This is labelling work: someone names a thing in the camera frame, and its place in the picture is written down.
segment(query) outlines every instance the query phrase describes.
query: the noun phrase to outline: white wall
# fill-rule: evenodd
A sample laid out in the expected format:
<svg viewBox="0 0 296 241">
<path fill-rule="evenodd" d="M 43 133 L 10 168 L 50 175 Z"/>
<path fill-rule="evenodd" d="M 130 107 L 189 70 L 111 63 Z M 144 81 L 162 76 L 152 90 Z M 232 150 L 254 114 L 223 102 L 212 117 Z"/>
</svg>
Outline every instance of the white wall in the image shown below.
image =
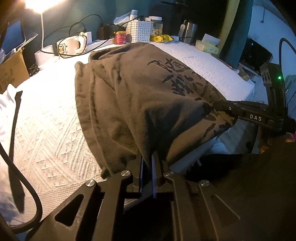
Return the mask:
<svg viewBox="0 0 296 241">
<path fill-rule="evenodd" d="M 296 48 L 296 36 L 293 31 L 277 16 L 265 9 L 264 23 L 263 7 L 253 5 L 249 37 L 272 53 L 272 62 L 279 63 L 279 41 L 286 38 Z M 288 74 L 296 74 L 296 55 L 284 42 L 282 48 L 282 71 L 284 77 Z"/>
</svg>

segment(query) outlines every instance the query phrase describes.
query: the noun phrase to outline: silver bolt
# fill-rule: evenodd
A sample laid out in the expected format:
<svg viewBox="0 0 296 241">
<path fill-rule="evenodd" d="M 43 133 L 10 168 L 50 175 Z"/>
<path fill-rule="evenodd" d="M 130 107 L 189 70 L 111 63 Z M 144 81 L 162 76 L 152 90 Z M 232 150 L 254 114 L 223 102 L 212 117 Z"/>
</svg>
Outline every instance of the silver bolt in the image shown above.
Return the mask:
<svg viewBox="0 0 296 241">
<path fill-rule="evenodd" d="M 96 184 L 95 180 L 88 180 L 88 181 L 86 181 L 86 183 L 85 183 L 85 185 L 87 185 L 88 187 L 92 187 L 92 186 L 95 185 L 95 184 Z"/>
<path fill-rule="evenodd" d="M 128 177 L 130 174 L 131 174 L 131 172 L 130 171 L 127 171 L 127 170 L 124 170 L 124 171 L 121 172 L 121 175 L 123 177 Z"/>
<path fill-rule="evenodd" d="M 172 172 L 172 171 L 167 171 L 167 172 L 165 172 L 165 175 L 168 177 L 168 176 L 170 176 L 171 174 L 173 174 L 174 172 Z"/>
<path fill-rule="evenodd" d="M 208 180 L 201 180 L 200 181 L 200 184 L 203 186 L 203 187 L 208 187 L 210 185 L 210 182 Z"/>
</svg>

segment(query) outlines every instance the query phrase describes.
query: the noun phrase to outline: folded garment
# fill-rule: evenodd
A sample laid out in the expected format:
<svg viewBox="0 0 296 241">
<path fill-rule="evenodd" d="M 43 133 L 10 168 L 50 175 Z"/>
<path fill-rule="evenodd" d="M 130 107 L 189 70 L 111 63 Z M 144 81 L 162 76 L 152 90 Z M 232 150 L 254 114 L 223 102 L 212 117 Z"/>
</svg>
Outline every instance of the folded garment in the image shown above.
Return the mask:
<svg viewBox="0 0 296 241">
<path fill-rule="evenodd" d="M 79 121 L 103 178 L 137 149 L 145 160 L 157 150 L 171 165 L 236 121 L 212 108 L 225 99 L 215 87 L 151 44 L 97 51 L 75 69 Z"/>
</svg>

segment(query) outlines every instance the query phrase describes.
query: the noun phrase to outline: black strap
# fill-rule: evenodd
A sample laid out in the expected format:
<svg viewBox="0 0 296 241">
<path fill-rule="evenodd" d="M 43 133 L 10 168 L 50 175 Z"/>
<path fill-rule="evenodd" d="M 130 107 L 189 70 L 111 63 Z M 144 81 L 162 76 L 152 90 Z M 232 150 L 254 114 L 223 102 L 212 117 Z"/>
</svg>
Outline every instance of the black strap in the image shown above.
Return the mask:
<svg viewBox="0 0 296 241">
<path fill-rule="evenodd" d="M 22 91 L 17 92 L 15 95 L 15 102 L 16 102 L 15 116 L 13 118 L 13 123 L 12 123 L 10 148 L 9 148 L 9 158 L 12 161 L 13 161 L 14 146 L 15 146 L 15 126 L 17 124 L 17 116 L 20 109 L 21 96 L 22 96 Z M 20 213 L 23 213 L 24 207 L 25 207 L 24 189 L 22 187 L 22 184 L 20 183 L 20 180 L 10 168 L 8 168 L 8 175 L 9 175 L 10 188 L 11 188 L 13 200 L 15 202 L 15 205 L 18 211 Z"/>
</svg>

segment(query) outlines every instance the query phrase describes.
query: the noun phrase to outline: woven plastic basket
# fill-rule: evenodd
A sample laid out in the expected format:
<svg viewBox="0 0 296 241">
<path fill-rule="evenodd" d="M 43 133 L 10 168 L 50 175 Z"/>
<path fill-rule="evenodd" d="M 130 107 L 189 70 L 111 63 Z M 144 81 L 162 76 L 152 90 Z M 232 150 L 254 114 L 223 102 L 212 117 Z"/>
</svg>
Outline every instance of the woven plastic basket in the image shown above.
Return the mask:
<svg viewBox="0 0 296 241">
<path fill-rule="evenodd" d="M 126 26 L 126 41 L 129 43 L 150 42 L 153 22 L 133 20 Z"/>
</svg>

